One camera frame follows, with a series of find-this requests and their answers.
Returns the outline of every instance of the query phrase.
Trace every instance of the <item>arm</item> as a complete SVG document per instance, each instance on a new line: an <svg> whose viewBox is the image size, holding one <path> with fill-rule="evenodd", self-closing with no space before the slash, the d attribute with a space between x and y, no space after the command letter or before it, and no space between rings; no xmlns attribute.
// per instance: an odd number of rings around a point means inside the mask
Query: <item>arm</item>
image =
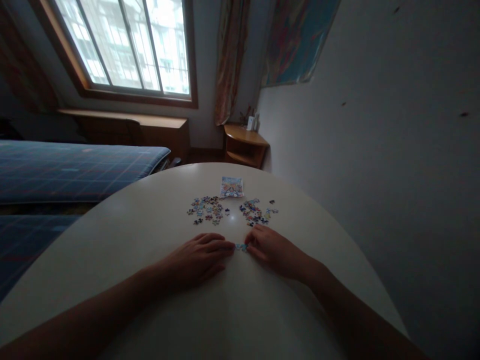
<svg viewBox="0 0 480 360"><path fill-rule="evenodd" d="M91 359L149 304L198 286L225 269L235 244L199 234L165 259L30 330L0 349L0 359Z"/></svg>
<svg viewBox="0 0 480 360"><path fill-rule="evenodd" d="M321 262L263 225L247 235L247 251L278 274L307 285L346 345L349 359L428 359L390 323L348 290Z"/></svg>

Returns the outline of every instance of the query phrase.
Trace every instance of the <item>right hand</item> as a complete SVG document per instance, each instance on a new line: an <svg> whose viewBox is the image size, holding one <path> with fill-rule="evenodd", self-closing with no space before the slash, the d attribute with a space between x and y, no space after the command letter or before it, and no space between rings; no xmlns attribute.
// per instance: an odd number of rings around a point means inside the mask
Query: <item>right hand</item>
<svg viewBox="0 0 480 360"><path fill-rule="evenodd" d="M305 282L313 268L320 264L287 238L260 224L248 233L245 244L254 258L285 278Z"/></svg>

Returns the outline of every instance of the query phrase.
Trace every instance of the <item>window frame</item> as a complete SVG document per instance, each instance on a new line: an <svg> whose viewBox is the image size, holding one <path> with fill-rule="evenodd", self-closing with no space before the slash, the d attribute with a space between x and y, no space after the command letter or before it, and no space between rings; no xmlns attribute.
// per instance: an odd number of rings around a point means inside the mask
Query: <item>window frame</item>
<svg viewBox="0 0 480 360"><path fill-rule="evenodd" d="M193 0L183 0L183 24L185 26L185 48L189 75L190 95L157 90L136 89L115 85L90 84L88 72L70 34L57 18L58 14L51 0L28 0L38 21L47 34L56 54L82 98L143 103L160 106L198 109L197 69L195 59Z"/></svg>

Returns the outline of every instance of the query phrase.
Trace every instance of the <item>white table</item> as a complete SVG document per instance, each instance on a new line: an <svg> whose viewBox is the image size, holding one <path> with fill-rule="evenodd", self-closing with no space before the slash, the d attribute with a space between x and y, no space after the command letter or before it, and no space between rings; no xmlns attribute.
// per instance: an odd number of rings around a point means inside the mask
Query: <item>white table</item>
<svg viewBox="0 0 480 360"><path fill-rule="evenodd" d="M222 176L241 177L245 197L222 205L220 225L193 225L194 198L219 194ZM358 246L315 201L273 175L202 163L148 176L112 195L65 231L0 306L0 344L106 290L200 232L243 243L245 200L276 208L269 226L325 263L360 299L403 334L402 320ZM104 358L342 359L320 305L303 285L236 251L211 282L147 309Z"/></svg>

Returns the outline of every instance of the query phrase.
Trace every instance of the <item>bed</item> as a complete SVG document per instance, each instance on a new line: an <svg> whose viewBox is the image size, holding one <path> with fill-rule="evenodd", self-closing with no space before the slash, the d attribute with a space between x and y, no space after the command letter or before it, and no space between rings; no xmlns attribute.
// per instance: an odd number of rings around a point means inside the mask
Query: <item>bed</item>
<svg viewBox="0 0 480 360"><path fill-rule="evenodd" d="M0 302L82 214L164 169L169 153L156 146L0 140Z"/></svg>
<svg viewBox="0 0 480 360"><path fill-rule="evenodd" d="M77 215L0 216L0 302Z"/></svg>
<svg viewBox="0 0 480 360"><path fill-rule="evenodd" d="M100 202L152 173L157 146L0 140L0 204Z"/></svg>

